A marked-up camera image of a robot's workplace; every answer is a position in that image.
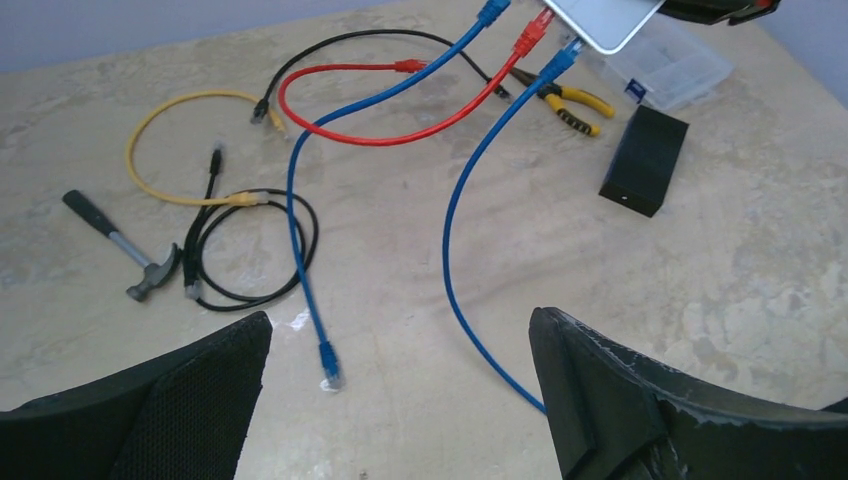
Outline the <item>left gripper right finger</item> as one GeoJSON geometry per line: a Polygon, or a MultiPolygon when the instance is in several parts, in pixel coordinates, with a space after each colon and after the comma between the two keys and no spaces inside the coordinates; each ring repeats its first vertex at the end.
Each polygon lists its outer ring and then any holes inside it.
{"type": "Polygon", "coordinates": [[[847,405],[729,390],[534,310],[529,341],[566,479],[843,479],[847,405]]]}

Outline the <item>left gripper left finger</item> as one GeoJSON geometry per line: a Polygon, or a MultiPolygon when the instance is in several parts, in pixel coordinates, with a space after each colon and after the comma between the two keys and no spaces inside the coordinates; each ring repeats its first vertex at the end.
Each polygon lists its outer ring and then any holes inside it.
{"type": "Polygon", "coordinates": [[[170,353],[1,414],[4,479],[231,479],[273,327],[255,312],[170,353]]]}

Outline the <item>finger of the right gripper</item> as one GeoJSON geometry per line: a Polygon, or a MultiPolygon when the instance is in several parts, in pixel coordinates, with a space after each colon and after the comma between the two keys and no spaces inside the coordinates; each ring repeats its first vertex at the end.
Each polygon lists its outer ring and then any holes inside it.
{"type": "Polygon", "coordinates": [[[780,0],[668,0],[659,8],[667,17],[701,25],[746,23],[774,13],[780,0]]]}

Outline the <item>white network switch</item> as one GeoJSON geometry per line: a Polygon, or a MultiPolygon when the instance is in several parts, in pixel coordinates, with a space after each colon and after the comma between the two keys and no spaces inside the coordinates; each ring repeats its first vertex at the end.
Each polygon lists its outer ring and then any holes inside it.
{"type": "Polygon", "coordinates": [[[567,29],[598,53],[619,52],[664,0],[543,0],[567,29]]]}

